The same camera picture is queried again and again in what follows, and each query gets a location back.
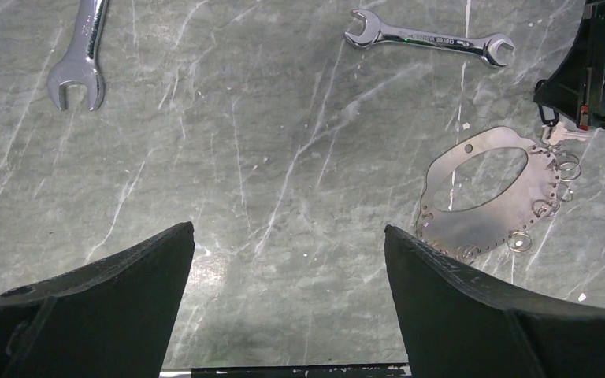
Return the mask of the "silver key with black tag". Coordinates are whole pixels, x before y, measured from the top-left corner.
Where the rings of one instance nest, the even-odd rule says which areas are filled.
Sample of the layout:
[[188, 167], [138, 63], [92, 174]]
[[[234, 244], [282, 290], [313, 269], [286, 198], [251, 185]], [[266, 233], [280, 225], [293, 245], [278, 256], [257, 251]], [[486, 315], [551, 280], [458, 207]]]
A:
[[537, 108], [542, 122], [540, 141], [545, 146], [558, 148], [567, 140], [584, 142], [590, 138], [588, 132], [569, 130], [560, 114], [551, 107], [538, 105]]

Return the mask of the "metal oval key organizer plate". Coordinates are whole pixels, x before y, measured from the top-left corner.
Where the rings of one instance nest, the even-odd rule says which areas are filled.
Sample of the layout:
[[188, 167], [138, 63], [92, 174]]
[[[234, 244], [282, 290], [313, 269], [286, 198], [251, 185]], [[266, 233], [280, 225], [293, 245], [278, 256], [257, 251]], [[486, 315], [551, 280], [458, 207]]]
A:
[[[498, 149], [525, 155], [523, 170], [511, 185], [479, 206], [461, 210], [435, 206], [435, 193], [459, 166]], [[580, 174], [580, 160], [574, 154], [539, 145], [505, 126], [490, 128], [452, 147], [429, 166], [415, 235], [466, 264], [503, 244], [513, 252], [527, 251], [533, 244], [527, 231], [573, 199], [570, 182]]]

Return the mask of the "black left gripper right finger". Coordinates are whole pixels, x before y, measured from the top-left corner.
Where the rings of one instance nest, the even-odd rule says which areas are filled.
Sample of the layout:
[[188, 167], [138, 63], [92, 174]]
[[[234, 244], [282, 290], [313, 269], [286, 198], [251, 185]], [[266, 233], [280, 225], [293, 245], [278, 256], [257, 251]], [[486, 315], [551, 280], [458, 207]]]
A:
[[605, 308], [499, 280], [401, 228], [388, 280], [415, 377], [605, 377]]

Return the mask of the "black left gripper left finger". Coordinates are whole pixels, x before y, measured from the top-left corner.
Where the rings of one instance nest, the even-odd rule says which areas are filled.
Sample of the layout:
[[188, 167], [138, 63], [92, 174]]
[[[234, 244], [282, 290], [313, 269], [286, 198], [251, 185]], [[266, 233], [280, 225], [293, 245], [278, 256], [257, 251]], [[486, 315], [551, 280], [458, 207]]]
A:
[[158, 376], [194, 249], [184, 222], [0, 294], [0, 377]]

